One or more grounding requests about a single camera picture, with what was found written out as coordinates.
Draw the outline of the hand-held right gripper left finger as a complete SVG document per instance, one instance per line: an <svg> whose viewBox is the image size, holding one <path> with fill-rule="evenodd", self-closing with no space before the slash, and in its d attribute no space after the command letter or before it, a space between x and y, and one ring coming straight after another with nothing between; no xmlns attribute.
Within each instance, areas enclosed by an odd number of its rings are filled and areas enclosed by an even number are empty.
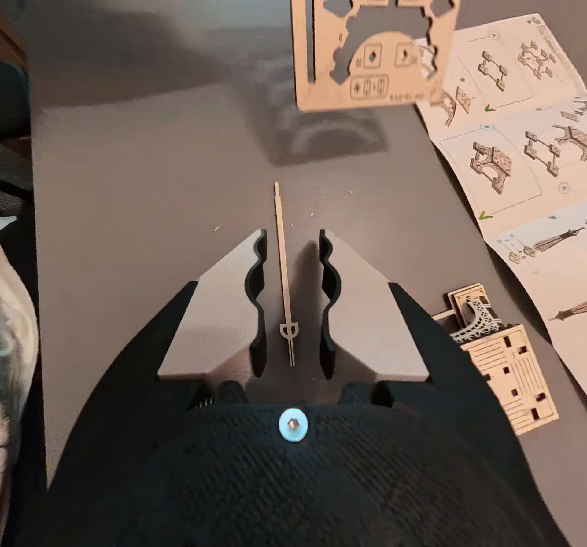
<svg viewBox="0 0 587 547"><path fill-rule="evenodd" d="M158 369L165 380L251 380L267 364L264 310L267 232L258 229L197 281Z"/></svg>

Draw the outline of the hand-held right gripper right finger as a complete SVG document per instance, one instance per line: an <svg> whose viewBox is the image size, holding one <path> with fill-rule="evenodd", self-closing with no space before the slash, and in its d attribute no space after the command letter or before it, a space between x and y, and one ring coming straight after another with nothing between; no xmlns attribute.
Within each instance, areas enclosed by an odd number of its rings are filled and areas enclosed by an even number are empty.
<svg viewBox="0 0 587 547"><path fill-rule="evenodd" d="M319 235L320 366L327 380L424 382L429 378L388 279L328 229Z"/></svg>

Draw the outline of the thin wooden spire piece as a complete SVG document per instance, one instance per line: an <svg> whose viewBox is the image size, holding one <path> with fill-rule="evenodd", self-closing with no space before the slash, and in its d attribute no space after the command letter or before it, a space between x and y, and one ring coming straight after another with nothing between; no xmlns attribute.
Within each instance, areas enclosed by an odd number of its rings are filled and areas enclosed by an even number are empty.
<svg viewBox="0 0 587 547"><path fill-rule="evenodd" d="M281 323L280 333L288 344L288 355L290 366L295 366L295 352L294 352L294 338L299 332L299 324L292 320L291 304L290 304L290 282L288 278L288 267L285 248L285 231L283 223L282 199L280 193L279 182L274 183L274 201L275 201L275 216L276 216L276 232L278 240L279 252L279 267L282 286L282 300L284 323Z"/></svg>

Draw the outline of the wooden puzzle sheet with arches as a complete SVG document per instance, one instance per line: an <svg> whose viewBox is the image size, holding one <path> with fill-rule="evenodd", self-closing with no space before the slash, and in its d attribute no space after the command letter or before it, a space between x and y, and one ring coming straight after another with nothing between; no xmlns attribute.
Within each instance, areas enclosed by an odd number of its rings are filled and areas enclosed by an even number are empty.
<svg viewBox="0 0 587 547"><path fill-rule="evenodd" d="M302 112L441 96L461 0L290 0Z"/></svg>

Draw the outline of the wooden tower base model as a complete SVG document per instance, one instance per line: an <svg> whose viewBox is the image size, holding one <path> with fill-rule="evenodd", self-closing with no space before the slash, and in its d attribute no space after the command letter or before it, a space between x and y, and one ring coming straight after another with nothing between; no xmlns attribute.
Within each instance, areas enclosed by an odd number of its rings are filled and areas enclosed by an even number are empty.
<svg viewBox="0 0 587 547"><path fill-rule="evenodd" d="M467 352L520 436L559 419L559 413L522 324L504 323L485 288L473 284L446 294L450 308L433 315L454 318L450 334Z"/></svg>

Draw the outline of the person's printed white shirt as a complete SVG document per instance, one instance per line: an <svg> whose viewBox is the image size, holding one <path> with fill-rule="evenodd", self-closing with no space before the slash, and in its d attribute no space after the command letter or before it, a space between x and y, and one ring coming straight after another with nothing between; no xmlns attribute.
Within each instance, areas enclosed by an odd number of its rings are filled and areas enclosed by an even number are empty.
<svg viewBox="0 0 587 547"><path fill-rule="evenodd" d="M1 250L1 474L18 452L20 424L39 352L32 299Z"/></svg>

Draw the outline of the folded paper instruction sheet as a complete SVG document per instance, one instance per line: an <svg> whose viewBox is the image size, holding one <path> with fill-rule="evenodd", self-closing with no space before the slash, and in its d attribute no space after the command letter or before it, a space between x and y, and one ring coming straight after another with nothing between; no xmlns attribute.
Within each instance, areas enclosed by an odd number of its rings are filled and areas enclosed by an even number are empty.
<svg viewBox="0 0 587 547"><path fill-rule="evenodd" d="M586 392L586 85L532 14L456 31L442 89L429 137Z"/></svg>

